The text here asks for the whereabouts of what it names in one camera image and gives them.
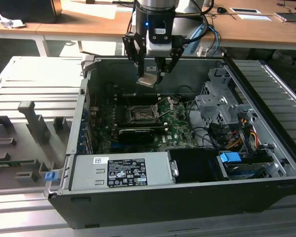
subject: blue drive latch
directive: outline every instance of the blue drive latch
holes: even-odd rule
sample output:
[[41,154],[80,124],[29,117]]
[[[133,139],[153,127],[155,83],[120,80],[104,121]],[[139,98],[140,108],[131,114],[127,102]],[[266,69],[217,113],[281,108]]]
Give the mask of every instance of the blue drive latch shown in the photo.
[[222,162],[240,162],[241,158],[237,152],[224,152],[220,155]]
[[57,181],[58,180],[58,171],[49,171],[45,174],[45,181]]

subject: power supply label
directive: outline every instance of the power supply label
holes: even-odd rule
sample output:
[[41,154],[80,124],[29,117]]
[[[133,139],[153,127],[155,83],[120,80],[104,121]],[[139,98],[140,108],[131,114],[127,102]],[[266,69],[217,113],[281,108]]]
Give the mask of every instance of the power supply label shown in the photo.
[[108,162],[110,188],[147,185],[145,159],[119,159]]

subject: wooden desk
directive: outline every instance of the wooden desk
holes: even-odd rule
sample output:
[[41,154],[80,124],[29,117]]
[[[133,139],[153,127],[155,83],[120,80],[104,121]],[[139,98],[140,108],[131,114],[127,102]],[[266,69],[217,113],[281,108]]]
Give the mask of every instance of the wooden desk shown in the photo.
[[[222,37],[221,46],[247,47],[247,48],[271,48],[271,49],[296,49],[296,24],[283,23],[274,16],[275,12],[289,12],[287,9],[277,6],[276,0],[215,0],[216,5],[223,5],[230,14],[234,13],[230,7],[257,9],[261,14],[268,16],[271,21],[242,20],[237,15],[216,15],[215,29]],[[296,12],[296,2],[287,1],[286,7]],[[217,14],[217,7],[212,13]],[[213,33],[208,33],[203,39],[200,55],[204,55],[207,48],[214,40]]]
[[[296,24],[282,23],[282,20],[273,16],[275,12],[288,12],[287,9],[277,6],[276,0],[215,0],[217,5],[224,5],[229,13],[230,7],[254,8],[261,15],[268,16],[272,21],[242,20],[237,15],[234,20],[230,15],[217,15],[214,25],[222,36],[221,46],[295,49]],[[296,7],[296,2],[286,2],[287,7]],[[5,29],[0,25],[0,38],[32,39],[37,43],[41,56],[48,56],[45,40],[90,40],[121,42],[131,17],[131,13],[116,12],[114,19],[90,16],[63,10],[62,17],[57,24],[26,23],[26,28]],[[199,55],[204,55],[212,44],[214,36],[208,33],[201,41]]]

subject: desk surface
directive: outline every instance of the desk surface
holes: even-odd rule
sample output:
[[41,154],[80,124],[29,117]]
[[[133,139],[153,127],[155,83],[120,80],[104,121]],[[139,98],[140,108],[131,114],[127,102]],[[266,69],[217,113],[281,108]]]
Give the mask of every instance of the desk surface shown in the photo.
[[4,28],[0,23],[0,33],[14,33],[14,34],[36,34],[36,30],[40,23],[26,23],[26,27],[8,29]]
[[106,19],[63,10],[58,24],[41,24],[37,34],[122,37],[130,17],[128,12],[117,12],[114,19]]
[[[273,15],[275,12],[288,12],[287,9],[277,6],[277,0],[215,0],[217,5],[222,4],[229,13],[230,7],[253,8],[261,15]],[[287,1],[287,7],[294,10],[296,2]],[[125,34],[131,13],[117,12],[114,19],[90,16],[63,10],[58,24],[26,23],[26,28],[5,29],[0,25],[2,33],[38,34],[38,35],[67,35],[67,36],[99,36],[121,37]],[[276,16],[268,16],[272,21],[242,20],[237,15],[217,15],[214,19],[216,30],[224,42],[289,44],[296,45],[296,24],[283,23]],[[213,34],[208,33],[204,40],[213,40]]]
[[[277,6],[276,0],[216,0],[216,4],[222,4],[229,13],[230,7],[251,8],[261,12],[260,15],[274,15],[275,12],[289,12],[287,9]],[[292,9],[296,7],[296,2],[287,1],[286,6]],[[252,42],[252,43],[270,43],[270,44],[294,44],[296,45],[296,24],[283,23],[277,16],[268,16],[272,21],[242,20],[237,15],[217,15],[214,19],[214,26],[220,33],[222,41],[232,42]],[[212,33],[208,33],[205,39],[208,39]]]

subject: computer mouse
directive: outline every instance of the computer mouse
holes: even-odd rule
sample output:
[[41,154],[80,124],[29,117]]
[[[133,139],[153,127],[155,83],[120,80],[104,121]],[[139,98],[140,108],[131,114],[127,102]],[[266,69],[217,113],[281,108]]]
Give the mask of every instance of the computer mouse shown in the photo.
[[224,14],[224,13],[226,13],[227,12],[227,10],[226,10],[226,8],[223,8],[223,7],[218,7],[217,8],[217,12],[219,13],[219,14]]

